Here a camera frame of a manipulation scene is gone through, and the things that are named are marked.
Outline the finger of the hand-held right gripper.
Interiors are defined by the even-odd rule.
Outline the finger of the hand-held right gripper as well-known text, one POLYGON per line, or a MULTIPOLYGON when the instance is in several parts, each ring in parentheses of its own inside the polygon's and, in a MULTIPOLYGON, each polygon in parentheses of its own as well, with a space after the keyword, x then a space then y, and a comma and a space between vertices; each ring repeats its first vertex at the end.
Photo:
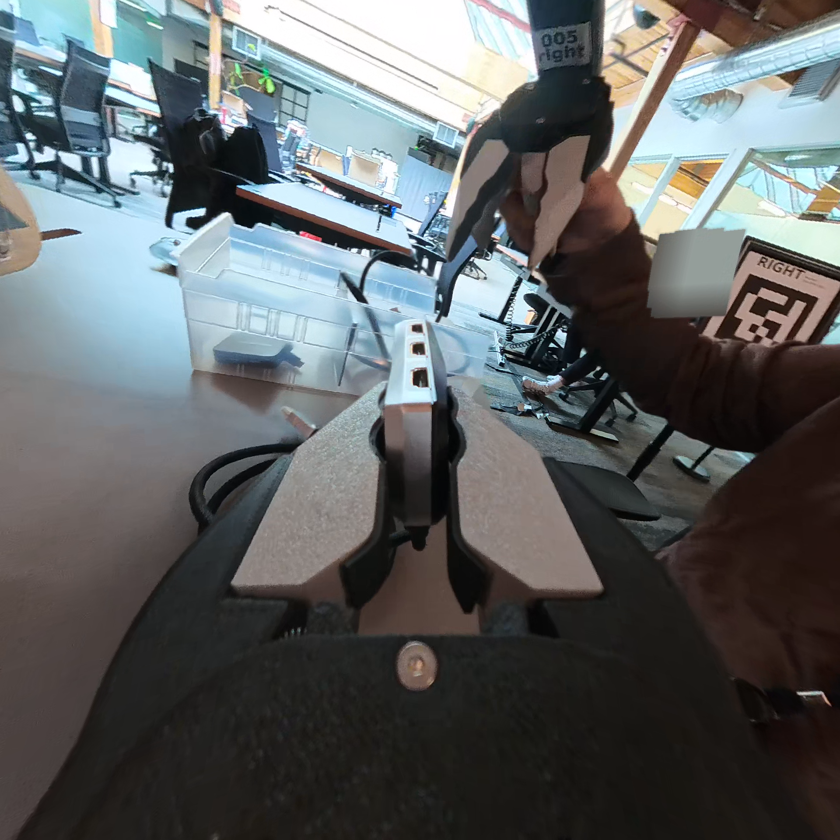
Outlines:
POLYGON ((581 204, 588 150, 588 140, 564 140, 548 152, 528 152, 521 157, 523 203, 535 214, 528 257, 531 270, 555 253, 563 231, 581 204))
POLYGON ((469 238, 479 249, 488 246, 513 173, 513 154, 500 139, 471 134, 461 157, 463 165, 448 227, 449 261, 469 238))

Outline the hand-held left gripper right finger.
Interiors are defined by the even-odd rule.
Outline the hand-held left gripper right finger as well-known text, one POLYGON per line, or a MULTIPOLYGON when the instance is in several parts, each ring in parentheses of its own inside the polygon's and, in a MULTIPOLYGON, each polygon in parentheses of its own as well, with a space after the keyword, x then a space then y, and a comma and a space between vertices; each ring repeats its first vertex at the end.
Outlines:
POLYGON ((449 390, 447 573, 464 613, 591 600, 604 586, 536 448, 449 390))

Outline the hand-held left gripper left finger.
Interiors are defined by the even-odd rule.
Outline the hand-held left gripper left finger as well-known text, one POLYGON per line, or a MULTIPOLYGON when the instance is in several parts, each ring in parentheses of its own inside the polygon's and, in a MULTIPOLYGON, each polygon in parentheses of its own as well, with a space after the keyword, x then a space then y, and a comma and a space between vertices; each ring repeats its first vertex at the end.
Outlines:
POLYGON ((240 595, 361 609, 391 567, 376 385, 301 444, 232 580, 240 595))

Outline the silver hdmi switch box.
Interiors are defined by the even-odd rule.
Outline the silver hdmi switch box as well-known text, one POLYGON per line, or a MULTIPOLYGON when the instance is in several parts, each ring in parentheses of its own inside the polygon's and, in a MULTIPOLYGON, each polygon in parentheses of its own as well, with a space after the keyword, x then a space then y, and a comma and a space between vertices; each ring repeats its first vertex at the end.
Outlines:
POLYGON ((430 529, 448 506, 449 399, 444 355, 428 318, 395 326, 381 419, 393 515, 409 532, 430 529))

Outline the clear plastic bin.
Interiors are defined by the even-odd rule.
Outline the clear plastic bin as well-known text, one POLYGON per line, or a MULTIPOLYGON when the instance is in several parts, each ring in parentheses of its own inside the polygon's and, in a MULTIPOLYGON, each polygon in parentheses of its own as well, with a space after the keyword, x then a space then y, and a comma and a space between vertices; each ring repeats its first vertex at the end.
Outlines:
POLYGON ((274 227, 216 217, 175 251, 194 371, 361 396, 386 379, 399 322, 436 319, 436 282, 274 227), (291 342, 304 365, 218 364, 214 346, 246 332, 291 342))

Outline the person's right forearm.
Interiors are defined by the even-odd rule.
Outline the person's right forearm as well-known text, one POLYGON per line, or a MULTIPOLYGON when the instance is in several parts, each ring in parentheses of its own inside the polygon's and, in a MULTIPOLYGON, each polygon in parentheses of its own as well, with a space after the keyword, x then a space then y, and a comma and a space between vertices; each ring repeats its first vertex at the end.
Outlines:
POLYGON ((776 347, 713 339, 648 308, 652 260, 634 219, 610 238, 562 251, 541 270, 597 351, 646 413, 688 437, 759 453, 786 434, 824 443, 839 431, 836 345, 776 347))

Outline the person's right hand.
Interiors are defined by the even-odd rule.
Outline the person's right hand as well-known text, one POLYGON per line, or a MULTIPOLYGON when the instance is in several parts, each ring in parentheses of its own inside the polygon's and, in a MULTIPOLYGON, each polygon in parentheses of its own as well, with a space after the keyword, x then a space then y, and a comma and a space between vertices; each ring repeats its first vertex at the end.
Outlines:
MULTIPOLYGON (((510 192, 500 205, 515 246, 531 259, 537 256, 536 217, 526 209, 521 188, 510 192)), ((635 219, 616 180, 599 167, 584 187, 581 203, 563 229, 549 256, 567 256, 599 248, 622 233, 635 219)))

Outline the brown edged office desk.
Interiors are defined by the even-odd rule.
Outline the brown edged office desk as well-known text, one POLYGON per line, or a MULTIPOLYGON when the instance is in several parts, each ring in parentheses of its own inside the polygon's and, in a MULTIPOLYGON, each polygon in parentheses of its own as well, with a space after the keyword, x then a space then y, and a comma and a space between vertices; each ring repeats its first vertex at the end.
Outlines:
POLYGON ((390 217, 299 183, 240 185, 237 195, 268 208, 282 227, 342 249, 391 250, 413 256, 405 226, 390 217))

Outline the dark flat device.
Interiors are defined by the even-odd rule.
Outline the dark flat device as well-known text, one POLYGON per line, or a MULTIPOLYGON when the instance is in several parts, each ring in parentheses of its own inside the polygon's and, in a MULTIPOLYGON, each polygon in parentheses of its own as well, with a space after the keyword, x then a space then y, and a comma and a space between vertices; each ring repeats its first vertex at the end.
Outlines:
POLYGON ((305 362, 291 342, 249 332, 232 332, 213 348, 218 364, 274 369, 283 364, 300 369, 305 362))

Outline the framed marker sign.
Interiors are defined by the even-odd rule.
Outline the framed marker sign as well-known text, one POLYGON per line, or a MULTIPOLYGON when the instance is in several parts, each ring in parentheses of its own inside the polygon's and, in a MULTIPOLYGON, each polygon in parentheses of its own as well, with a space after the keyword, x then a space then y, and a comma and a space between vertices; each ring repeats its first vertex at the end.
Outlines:
POLYGON ((719 340, 772 347, 819 344, 839 313, 839 267, 762 241, 743 240, 723 315, 704 318, 700 332, 719 340))

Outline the black office chair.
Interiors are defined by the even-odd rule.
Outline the black office chair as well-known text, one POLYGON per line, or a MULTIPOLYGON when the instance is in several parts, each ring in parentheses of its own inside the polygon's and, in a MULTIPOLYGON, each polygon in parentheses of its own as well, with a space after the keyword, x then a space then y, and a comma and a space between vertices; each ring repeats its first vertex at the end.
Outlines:
POLYGON ((217 186, 215 163, 224 142, 217 116, 205 110, 198 80, 148 60, 165 147, 173 168, 164 222, 173 228, 176 214, 202 208, 208 216, 217 186))
POLYGON ((111 60, 66 37, 66 58, 59 91, 55 96, 58 145, 56 164, 59 183, 65 177, 60 153, 74 154, 81 170, 70 170, 70 177, 89 184, 96 192, 111 197, 122 206, 124 194, 112 184, 109 170, 111 144, 105 114, 106 87, 111 60))

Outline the wooden support post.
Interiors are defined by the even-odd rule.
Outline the wooden support post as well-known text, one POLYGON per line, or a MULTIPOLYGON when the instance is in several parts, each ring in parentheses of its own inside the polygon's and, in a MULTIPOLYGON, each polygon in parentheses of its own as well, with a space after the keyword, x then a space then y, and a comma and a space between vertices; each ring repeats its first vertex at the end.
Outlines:
POLYGON ((622 131, 612 143, 605 168, 619 181, 666 93, 697 41, 700 27, 679 14, 668 22, 669 36, 648 73, 622 131))

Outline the silver corrugated duct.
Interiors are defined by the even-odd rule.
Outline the silver corrugated duct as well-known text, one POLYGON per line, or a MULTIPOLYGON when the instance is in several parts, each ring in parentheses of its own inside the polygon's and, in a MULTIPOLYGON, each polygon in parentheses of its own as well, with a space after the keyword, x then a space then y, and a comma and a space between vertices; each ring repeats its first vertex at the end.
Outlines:
POLYGON ((737 86, 796 70, 804 74, 782 102, 783 108, 823 102, 837 88, 837 10, 682 70, 668 88, 668 103, 688 120, 722 123, 742 103, 737 86))

